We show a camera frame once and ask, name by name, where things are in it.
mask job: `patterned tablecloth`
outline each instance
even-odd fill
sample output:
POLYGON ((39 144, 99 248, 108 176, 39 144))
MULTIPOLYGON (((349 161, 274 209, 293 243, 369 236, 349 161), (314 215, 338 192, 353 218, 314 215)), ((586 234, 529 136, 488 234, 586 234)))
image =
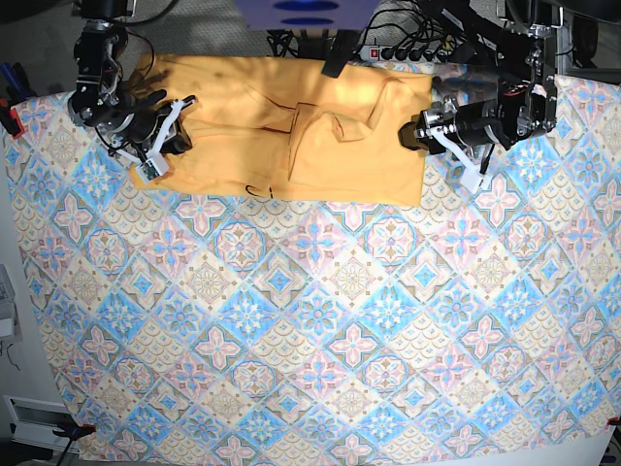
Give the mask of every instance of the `patterned tablecloth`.
POLYGON ((97 426, 82 458, 387 465, 603 432, 620 94, 557 83, 554 132, 497 150, 477 196, 429 158, 419 208, 138 192, 67 95, 20 105, 18 243, 60 395, 97 426))

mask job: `yellow shirt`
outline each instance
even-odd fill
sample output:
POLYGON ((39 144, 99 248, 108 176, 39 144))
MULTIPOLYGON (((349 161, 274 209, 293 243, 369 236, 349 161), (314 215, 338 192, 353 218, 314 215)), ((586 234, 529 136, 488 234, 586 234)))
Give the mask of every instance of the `yellow shirt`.
POLYGON ((157 55, 143 91, 196 95, 181 114, 193 149, 167 155, 170 172, 147 185, 132 170, 136 187, 417 206, 426 152, 403 148, 398 131, 429 108, 431 77, 348 65, 335 80, 322 67, 157 55))

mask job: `red clamp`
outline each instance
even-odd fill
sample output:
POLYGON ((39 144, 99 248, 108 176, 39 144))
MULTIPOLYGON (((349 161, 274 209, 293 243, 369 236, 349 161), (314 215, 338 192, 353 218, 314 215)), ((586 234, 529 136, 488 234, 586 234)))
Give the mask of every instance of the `red clamp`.
POLYGON ((17 139, 25 133, 17 110, 10 108, 9 102, 3 97, 0 97, 0 122, 2 126, 4 126, 4 129, 13 136, 13 139, 17 139))

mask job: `purple device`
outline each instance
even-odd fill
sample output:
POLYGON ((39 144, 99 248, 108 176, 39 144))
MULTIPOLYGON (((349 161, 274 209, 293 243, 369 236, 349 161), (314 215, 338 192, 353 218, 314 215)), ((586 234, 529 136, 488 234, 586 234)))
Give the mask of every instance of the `purple device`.
POLYGON ((362 30, 379 0, 235 0, 251 29, 362 30))

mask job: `power strip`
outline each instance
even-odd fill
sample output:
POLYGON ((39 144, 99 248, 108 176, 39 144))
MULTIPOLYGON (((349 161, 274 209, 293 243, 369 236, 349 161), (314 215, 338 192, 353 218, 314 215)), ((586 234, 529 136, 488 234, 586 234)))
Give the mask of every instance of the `power strip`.
POLYGON ((360 50, 360 58, 363 61, 392 61, 395 63, 426 63, 429 60, 423 54, 422 49, 397 49, 387 46, 364 46, 360 50))

